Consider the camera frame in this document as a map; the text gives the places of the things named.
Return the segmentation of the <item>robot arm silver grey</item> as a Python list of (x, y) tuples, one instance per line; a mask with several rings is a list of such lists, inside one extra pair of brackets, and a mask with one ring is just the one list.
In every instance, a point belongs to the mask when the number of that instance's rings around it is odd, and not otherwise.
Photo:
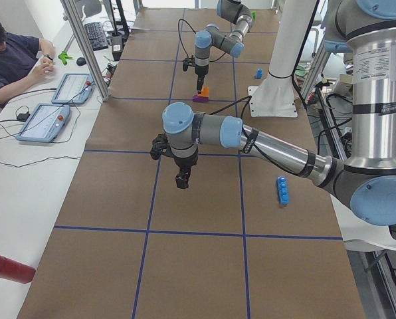
[(201, 93), (205, 76), (209, 71), (211, 48), (215, 47), (234, 58), (240, 57), (244, 49), (244, 37), (254, 25), (251, 10), (242, 1), (220, 0), (217, 15), (232, 23), (233, 30), (222, 33), (216, 24), (208, 24), (195, 34), (195, 56), (192, 65), (197, 75), (197, 92)]
[(328, 49), (353, 52), (351, 156), (320, 156), (240, 118), (196, 113), (176, 102), (163, 111), (164, 132), (150, 154), (174, 159), (178, 188), (188, 186), (199, 145), (218, 145), (310, 179), (367, 223), (396, 224), (396, 1), (330, 1), (324, 23)]

